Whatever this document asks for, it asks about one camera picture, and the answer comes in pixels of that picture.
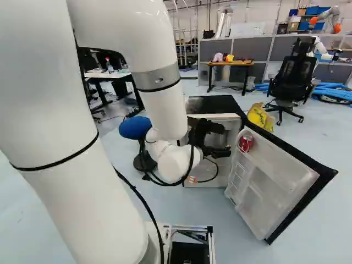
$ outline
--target black stool base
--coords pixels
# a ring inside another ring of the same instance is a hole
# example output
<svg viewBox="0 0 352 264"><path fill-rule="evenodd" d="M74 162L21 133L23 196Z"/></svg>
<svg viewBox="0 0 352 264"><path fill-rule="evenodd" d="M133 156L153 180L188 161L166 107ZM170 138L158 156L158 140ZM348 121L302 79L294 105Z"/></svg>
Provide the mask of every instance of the black stool base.
<svg viewBox="0 0 352 264"><path fill-rule="evenodd" d="M143 165L141 160L141 155L138 154L133 160L133 167L140 172L151 172L155 169L157 163L152 157L149 155L148 152L143 154Z"/></svg>

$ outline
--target yellow bag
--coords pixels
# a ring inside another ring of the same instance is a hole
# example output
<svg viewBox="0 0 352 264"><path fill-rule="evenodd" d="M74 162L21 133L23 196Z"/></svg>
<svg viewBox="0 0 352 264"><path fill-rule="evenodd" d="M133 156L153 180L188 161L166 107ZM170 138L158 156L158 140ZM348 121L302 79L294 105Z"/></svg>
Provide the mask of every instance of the yellow bag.
<svg viewBox="0 0 352 264"><path fill-rule="evenodd" d="M234 58L235 56L233 56L232 54L228 54L227 56L226 56L226 62L233 62L233 58Z"/></svg>
<svg viewBox="0 0 352 264"><path fill-rule="evenodd" d="M248 120L258 127L264 128L269 132L273 132L275 118L269 115L263 108L264 103L255 103L248 111Z"/></svg>

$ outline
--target blue storage bin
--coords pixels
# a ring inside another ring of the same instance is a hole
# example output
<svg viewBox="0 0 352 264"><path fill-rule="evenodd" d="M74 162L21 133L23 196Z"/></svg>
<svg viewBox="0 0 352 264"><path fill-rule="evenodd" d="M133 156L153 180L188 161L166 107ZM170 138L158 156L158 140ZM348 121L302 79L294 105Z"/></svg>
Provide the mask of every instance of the blue storage bin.
<svg viewBox="0 0 352 264"><path fill-rule="evenodd" d="M325 24L325 22L318 22L313 29L314 30L322 30L324 27L324 24Z"/></svg>
<svg viewBox="0 0 352 264"><path fill-rule="evenodd" d="M321 14L323 12L325 12L326 10L329 10L331 7L319 7L319 11L318 14Z"/></svg>
<svg viewBox="0 0 352 264"><path fill-rule="evenodd" d="M293 15L297 15L298 9L291 9L290 13L288 14L289 17L292 17Z"/></svg>
<svg viewBox="0 0 352 264"><path fill-rule="evenodd" d="M319 12L319 5L316 7L307 7L306 8L306 15L317 15Z"/></svg>
<svg viewBox="0 0 352 264"><path fill-rule="evenodd" d="M298 29L299 30L308 30L309 29L309 22L300 22Z"/></svg>

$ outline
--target blue stool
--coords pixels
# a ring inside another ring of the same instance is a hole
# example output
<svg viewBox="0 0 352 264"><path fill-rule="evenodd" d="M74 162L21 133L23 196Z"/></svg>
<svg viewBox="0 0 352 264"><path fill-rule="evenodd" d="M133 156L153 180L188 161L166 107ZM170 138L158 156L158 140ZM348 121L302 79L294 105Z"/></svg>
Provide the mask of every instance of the blue stool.
<svg viewBox="0 0 352 264"><path fill-rule="evenodd" d="M144 146L145 136L151 127L152 124L148 117L135 116L126 119L120 124L119 133L126 139L138 140L139 145ZM156 165L156 161L151 158L145 148L133 160L133 167L140 172L151 172Z"/></svg>

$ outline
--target mesh chair back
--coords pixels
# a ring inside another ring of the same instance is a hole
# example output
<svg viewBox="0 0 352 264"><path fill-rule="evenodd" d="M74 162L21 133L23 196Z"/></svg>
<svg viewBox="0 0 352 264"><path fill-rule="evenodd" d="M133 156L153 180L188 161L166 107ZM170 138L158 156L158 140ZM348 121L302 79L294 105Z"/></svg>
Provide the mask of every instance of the mesh chair back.
<svg viewBox="0 0 352 264"><path fill-rule="evenodd" d="M280 100L301 100L310 86L317 59L286 56L276 75L270 94Z"/></svg>

